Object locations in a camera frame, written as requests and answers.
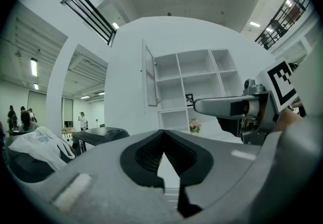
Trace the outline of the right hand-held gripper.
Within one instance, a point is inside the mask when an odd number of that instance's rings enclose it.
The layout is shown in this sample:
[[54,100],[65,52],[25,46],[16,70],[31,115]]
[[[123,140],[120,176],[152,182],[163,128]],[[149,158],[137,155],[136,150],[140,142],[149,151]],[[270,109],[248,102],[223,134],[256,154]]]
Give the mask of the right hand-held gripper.
[[[262,145],[274,129],[284,109],[292,110],[299,97],[290,82],[297,63],[279,59],[260,71],[256,79],[248,79],[242,96],[197,99],[194,110],[203,115],[217,117],[222,129],[218,140],[231,143]],[[241,121],[245,125],[239,135]]]

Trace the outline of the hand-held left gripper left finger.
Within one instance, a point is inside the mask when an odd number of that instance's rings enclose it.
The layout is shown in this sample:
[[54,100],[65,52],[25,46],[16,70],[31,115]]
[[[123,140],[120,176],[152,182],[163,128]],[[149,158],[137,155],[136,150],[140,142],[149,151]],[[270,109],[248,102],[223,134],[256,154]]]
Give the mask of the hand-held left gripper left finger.
[[150,135],[98,145],[44,181],[18,181],[19,188],[50,223],[178,223],[163,189],[139,186],[121,168],[123,150]]

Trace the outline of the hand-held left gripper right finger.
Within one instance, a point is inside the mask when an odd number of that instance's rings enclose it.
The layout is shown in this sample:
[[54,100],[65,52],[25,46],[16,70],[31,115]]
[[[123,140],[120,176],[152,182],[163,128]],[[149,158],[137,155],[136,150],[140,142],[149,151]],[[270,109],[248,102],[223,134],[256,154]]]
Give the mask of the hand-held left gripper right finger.
[[262,146],[164,132],[180,172],[178,223],[297,220],[318,174],[318,118],[306,117]]

